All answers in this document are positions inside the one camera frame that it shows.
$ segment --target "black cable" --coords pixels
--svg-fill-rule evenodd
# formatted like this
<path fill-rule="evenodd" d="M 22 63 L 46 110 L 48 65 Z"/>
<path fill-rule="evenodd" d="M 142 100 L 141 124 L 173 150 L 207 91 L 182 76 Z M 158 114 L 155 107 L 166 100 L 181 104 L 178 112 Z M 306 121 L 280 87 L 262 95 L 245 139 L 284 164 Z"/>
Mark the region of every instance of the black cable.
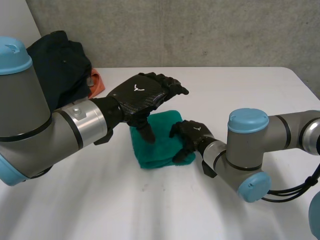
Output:
<path fill-rule="evenodd" d="M 297 191 L 299 189 L 302 189 L 305 186 L 305 182 L 300 184 L 299 186 L 295 186 L 289 189 L 285 189 L 285 190 L 270 190 L 268 192 L 268 194 L 287 194 L 287 193 L 291 193 L 293 191 Z"/>
<path fill-rule="evenodd" d="M 285 199 L 269 199 L 269 198 L 263 197 L 262 199 L 267 202 L 271 202 L 271 203 L 285 203 L 285 202 L 292 201 L 292 200 L 300 197 L 306 191 L 308 191 L 309 188 L 316 185 L 318 183 L 319 177 L 320 177 L 320 164 L 315 169 L 312 176 L 308 176 L 306 178 L 306 180 L 304 181 L 304 183 L 300 184 L 299 186 L 292 187 L 292 188 L 285 189 L 285 190 L 270 190 L 268 192 L 269 195 L 273 195 L 273 196 L 277 196 L 277 197 L 288 197 L 288 196 L 292 196 L 292 197 L 285 198 Z"/>
<path fill-rule="evenodd" d="M 271 203 L 285 203 L 285 202 L 289 202 L 292 201 L 298 197 L 300 197 L 302 194 L 304 194 L 309 188 L 299 192 L 298 194 L 296 194 L 295 196 L 286 198 L 286 199 L 269 199 L 269 198 L 262 198 L 263 200 L 267 201 L 267 202 L 271 202 Z"/>
<path fill-rule="evenodd" d="M 298 194 L 301 192 L 301 189 L 297 190 L 297 191 L 293 191 L 293 192 L 290 192 L 290 193 L 273 193 L 271 195 L 273 196 L 278 196 L 278 197 L 288 197 L 288 196 L 292 196 L 292 195 L 295 195 L 295 194 Z"/>

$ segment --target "gray wall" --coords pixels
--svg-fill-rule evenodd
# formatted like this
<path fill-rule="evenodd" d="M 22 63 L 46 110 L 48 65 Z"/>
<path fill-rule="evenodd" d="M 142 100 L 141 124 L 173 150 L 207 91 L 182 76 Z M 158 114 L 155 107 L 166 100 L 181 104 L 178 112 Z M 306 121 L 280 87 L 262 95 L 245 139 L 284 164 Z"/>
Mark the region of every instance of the gray wall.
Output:
<path fill-rule="evenodd" d="M 320 97 L 320 0 L 26 0 L 95 67 L 282 66 Z"/>

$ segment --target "teal cloth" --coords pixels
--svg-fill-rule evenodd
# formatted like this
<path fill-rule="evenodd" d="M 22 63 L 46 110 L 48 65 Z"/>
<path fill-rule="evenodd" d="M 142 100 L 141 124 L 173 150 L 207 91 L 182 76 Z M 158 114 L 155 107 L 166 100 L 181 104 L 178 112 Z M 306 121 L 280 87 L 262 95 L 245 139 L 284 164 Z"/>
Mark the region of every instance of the teal cloth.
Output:
<path fill-rule="evenodd" d="M 149 144 L 140 136 L 135 127 L 130 127 L 134 155 L 142 169 L 155 169 L 171 165 L 187 165 L 196 158 L 194 153 L 189 154 L 183 162 L 173 163 L 172 158 L 182 149 L 183 144 L 179 137 L 169 138 L 171 127 L 182 118 L 178 111 L 170 110 L 152 114 L 148 117 L 155 135 L 155 143 Z"/>

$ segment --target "white table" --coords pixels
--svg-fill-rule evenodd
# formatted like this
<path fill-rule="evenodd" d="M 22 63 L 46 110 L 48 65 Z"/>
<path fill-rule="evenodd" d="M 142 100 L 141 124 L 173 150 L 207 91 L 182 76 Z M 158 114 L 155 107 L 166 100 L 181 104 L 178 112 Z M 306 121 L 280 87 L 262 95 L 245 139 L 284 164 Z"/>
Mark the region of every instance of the white table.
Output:
<path fill-rule="evenodd" d="M 319 100 L 281 67 L 100 68 L 106 91 L 139 73 L 177 78 L 189 89 L 157 112 L 179 110 L 226 141 L 229 113 L 258 108 L 269 115 L 320 109 Z M 272 189 L 301 184 L 320 157 L 292 149 L 264 155 Z M 191 165 L 140 169 L 129 128 L 56 164 L 45 176 L 0 184 L 1 240 L 309 240 L 308 208 L 320 184 L 295 201 L 246 203 L 219 178 Z"/>

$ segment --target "orange cloth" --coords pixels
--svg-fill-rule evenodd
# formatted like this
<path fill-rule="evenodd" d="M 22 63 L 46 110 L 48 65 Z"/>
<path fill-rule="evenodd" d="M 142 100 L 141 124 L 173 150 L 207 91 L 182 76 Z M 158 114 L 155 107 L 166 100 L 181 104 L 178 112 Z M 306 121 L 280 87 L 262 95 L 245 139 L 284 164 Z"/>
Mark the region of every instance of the orange cloth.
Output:
<path fill-rule="evenodd" d="M 89 99 L 94 98 L 106 89 L 104 83 L 102 82 L 100 74 L 94 68 L 92 68 L 91 70 L 91 79 L 93 80 L 94 85 L 90 87 L 91 93 L 88 96 Z"/>

